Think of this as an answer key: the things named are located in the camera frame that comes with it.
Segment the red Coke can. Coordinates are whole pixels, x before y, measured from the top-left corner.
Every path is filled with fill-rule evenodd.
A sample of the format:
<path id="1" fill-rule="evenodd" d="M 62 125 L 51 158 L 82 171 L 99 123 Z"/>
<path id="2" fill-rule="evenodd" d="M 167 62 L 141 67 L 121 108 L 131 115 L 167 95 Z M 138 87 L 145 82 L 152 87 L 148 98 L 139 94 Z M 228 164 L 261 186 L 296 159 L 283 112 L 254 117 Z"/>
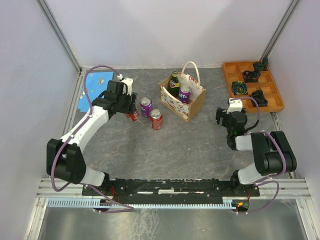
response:
<path id="1" fill-rule="evenodd" d="M 136 109 L 136 110 L 133 111 L 133 113 L 126 113 L 125 116 L 130 121 L 135 122 L 135 121 L 137 121 L 139 119 L 140 114 L 139 114 L 138 110 Z"/>
<path id="2" fill-rule="evenodd" d="M 154 109 L 150 112 L 151 127 L 154 130 L 159 130 L 163 125 L 163 114 L 159 109 Z"/>

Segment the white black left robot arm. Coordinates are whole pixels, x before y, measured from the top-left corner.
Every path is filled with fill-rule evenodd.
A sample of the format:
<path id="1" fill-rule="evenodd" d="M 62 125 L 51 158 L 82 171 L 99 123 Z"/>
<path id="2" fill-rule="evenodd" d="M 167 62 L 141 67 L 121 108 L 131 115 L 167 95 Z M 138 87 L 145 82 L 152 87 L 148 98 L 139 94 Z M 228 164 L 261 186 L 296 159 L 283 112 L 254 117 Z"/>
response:
<path id="1" fill-rule="evenodd" d="M 83 150 L 98 129 L 117 113 L 131 115 L 136 110 L 137 93 L 133 79 L 111 80 L 107 89 L 92 102 L 85 116 L 60 139 L 52 138 L 46 146 L 46 172 L 71 184 L 92 185 L 99 195 L 111 189 L 109 175 L 88 167 Z"/>

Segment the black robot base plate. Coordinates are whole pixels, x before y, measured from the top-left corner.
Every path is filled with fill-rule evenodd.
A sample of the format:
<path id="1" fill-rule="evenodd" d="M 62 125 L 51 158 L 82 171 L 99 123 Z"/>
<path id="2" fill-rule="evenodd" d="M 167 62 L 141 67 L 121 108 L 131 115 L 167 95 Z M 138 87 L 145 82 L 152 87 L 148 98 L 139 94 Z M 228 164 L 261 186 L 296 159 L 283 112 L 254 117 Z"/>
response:
<path id="1" fill-rule="evenodd" d="M 243 185 L 235 179 L 116 178 L 106 186 L 83 187 L 82 195 L 107 196 L 133 208 L 228 208 L 234 199 L 260 196 L 260 190 L 253 184 Z"/>

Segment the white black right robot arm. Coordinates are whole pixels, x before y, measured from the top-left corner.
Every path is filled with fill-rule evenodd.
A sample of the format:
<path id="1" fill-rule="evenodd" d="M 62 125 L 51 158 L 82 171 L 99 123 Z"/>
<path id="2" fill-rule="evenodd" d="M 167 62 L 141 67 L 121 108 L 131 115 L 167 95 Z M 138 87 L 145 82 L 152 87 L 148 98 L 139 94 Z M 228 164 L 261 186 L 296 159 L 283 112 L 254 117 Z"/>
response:
<path id="1" fill-rule="evenodd" d="M 251 151 L 253 163 L 236 170 L 230 177 L 229 189 L 236 196 L 264 181 L 297 169 L 297 160 L 283 131 L 250 132 L 260 122 L 257 111 L 255 124 L 246 127 L 248 117 L 243 97 L 229 98 L 228 108 L 217 108 L 216 123 L 226 128 L 226 142 L 233 151 Z"/>

